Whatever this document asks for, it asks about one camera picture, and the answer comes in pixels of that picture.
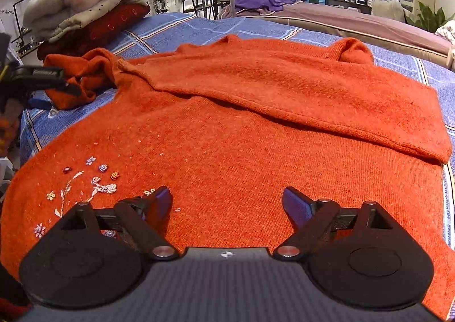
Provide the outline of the person left hand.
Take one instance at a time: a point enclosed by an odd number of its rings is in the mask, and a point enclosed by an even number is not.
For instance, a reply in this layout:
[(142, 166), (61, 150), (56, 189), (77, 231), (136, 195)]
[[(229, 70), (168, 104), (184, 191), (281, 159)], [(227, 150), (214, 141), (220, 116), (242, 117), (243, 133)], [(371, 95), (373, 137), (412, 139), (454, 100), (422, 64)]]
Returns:
[(18, 136), (19, 117), (23, 105), (17, 99), (9, 99), (1, 111), (1, 158), (6, 157)]

